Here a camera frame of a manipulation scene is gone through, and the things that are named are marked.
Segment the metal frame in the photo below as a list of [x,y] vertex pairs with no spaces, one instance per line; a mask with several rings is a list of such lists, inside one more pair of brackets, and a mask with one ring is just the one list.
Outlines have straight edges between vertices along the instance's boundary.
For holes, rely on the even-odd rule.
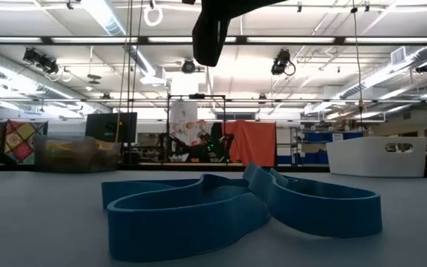
[[[168,102],[167,99],[121,99],[121,102]],[[331,102],[331,103],[355,103],[358,99],[267,99],[269,102],[276,103],[319,103],[319,102]],[[27,99],[17,99],[17,98],[0,98],[0,101],[6,102],[99,102],[99,103],[119,103],[119,99],[43,99],[43,98],[27,98]],[[215,102],[215,99],[184,99],[186,102],[204,102],[210,103]],[[224,102],[243,102],[243,103],[255,103],[258,102],[258,99],[227,99],[224,98]],[[364,103],[400,103],[400,104],[419,104],[427,103],[427,99],[364,99]]]
[[[171,115],[171,99],[173,97],[179,97],[179,100],[191,100],[194,102],[198,102],[199,100],[205,100],[205,98],[210,98],[210,100],[212,102],[216,102],[215,98],[222,98],[223,99],[223,134],[225,135],[225,132],[227,131],[227,124],[226,124],[226,113],[227,113],[227,108],[226,108],[226,98],[225,95],[205,95],[205,94],[199,94],[199,96],[201,96],[203,99],[195,99],[193,98],[193,96],[195,95],[171,95],[168,94],[168,107],[166,110],[166,113],[168,114],[168,119],[166,120],[166,133],[168,134],[168,136],[170,136],[170,132],[171,132],[171,122],[170,122],[170,115]],[[171,140],[168,138],[168,146],[166,147],[166,151],[165,151],[165,161],[168,161],[168,154],[171,152],[171,148],[172,148],[172,143]],[[230,160],[230,155],[228,155],[227,161],[225,162],[226,165],[228,165],[228,161]]]
[[[225,45],[426,46],[427,36],[227,36]],[[120,36],[0,36],[0,45],[124,46]],[[192,36],[131,36],[129,45],[192,45]]]

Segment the white plastic container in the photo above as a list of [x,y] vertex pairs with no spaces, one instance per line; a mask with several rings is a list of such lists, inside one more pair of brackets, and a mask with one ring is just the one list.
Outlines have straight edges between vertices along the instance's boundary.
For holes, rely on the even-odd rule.
[[327,155],[332,174],[362,177],[423,177],[426,138],[362,137],[329,142]]

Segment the orange curtain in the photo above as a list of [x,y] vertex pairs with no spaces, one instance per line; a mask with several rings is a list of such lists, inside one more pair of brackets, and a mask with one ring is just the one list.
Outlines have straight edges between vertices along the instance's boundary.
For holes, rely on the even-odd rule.
[[274,166],[276,125],[274,123],[236,121],[227,122],[226,134],[233,134],[230,159],[243,165]]

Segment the stage light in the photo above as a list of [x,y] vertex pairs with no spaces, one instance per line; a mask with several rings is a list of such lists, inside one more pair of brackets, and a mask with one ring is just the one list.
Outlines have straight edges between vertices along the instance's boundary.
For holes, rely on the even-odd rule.
[[196,65],[193,63],[192,59],[186,59],[184,64],[182,64],[181,70],[183,73],[191,74],[196,71]]
[[427,73],[427,64],[416,68],[417,73]]
[[[292,73],[286,73],[286,69],[289,66],[294,69]],[[273,66],[271,66],[271,74],[281,75],[283,73],[287,76],[293,76],[296,73],[296,66],[291,62],[291,54],[288,49],[281,49],[273,61]]]
[[57,59],[41,54],[34,48],[26,48],[26,52],[24,53],[22,60],[29,64],[35,64],[36,67],[40,68],[45,73],[54,74],[59,72]]

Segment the table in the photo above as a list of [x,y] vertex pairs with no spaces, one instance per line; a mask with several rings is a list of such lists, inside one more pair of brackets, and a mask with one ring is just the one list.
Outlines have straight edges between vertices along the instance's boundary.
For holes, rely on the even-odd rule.
[[[427,266],[427,179],[286,174],[381,193],[383,233],[356,239],[316,237],[272,219],[218,251],[157,263],[123,263],[108,254],[101,181],[191,179],[200,172],[100,174],[0,172],[0,266]],[[220,173],[240,178],[240,172]]]

